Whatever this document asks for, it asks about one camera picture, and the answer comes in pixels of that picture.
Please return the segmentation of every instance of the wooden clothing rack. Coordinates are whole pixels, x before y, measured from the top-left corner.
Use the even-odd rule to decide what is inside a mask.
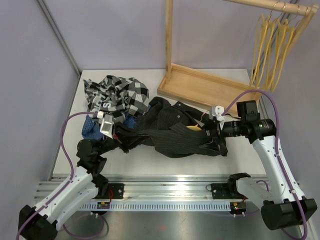
[[[274,0],[225,1],[303,16],[296,26],[292,40],[287,49],[287,53],[289,53],[297,43],[298,39],[307,28],[319,8],[318,4],[305,6]],[[166,0],[165,76],[157,89],[159,95],[192,104],[203,109],[209,109],[211,106],[216,105],[226,108],[239,94],[246,90],[255,88],[232,79],[215,76],[172,63],[172,19],[173,0]],[[260,96],[260,93],[248,93],[241,97],[239,101],[259,101]],[[237,114],[236,104],[232,106],[229,113]]]

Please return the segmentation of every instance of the wooden shelf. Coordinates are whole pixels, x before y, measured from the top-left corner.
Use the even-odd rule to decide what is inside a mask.
[[[165,75],[157,92],[160,96],[175,99],[203,109],[211,106],[227,108],[241,93],[253,89],[246,84],[215,76],[189,67],[171,64],[170,79]],[[238,101],[258,101],[260,93],[248,93]],[[237,105],[233,105],[230,114],[237,115]]]

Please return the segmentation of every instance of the hanger hook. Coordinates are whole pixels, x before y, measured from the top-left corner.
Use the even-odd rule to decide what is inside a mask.
[[[295,15],[294,18],[291,18],[291,19],[289,20],[288,25],[289,25],[289,23],[290,23],[293,19],[295,19],[295,18],[298,16],[299,12],[300,12],[300,5],[298,4],[298,12],[297,12],[297,14]]]
[[[306,10],[305,10],[305,16],[308,14],[308,11],[309,11],[309,6],[306,6]],[[299,20],[299,21],[297,21],[296,22],[296,24],[295,24],[295,26],[294,26],[294,28],[296,28],[297,27],[297,25],[298,25],[298,23],[301,21],[301,19]]]
[[[273,5],[272,10],[270,11],[270,18],[269,18],[269,22],[270,22],[270,19],[271,19],[271,16],[272,16],[272,11],[275,9],[276,5],[277,5],[279,2],[280,2],[280,1],[277,1],[277,2]]]

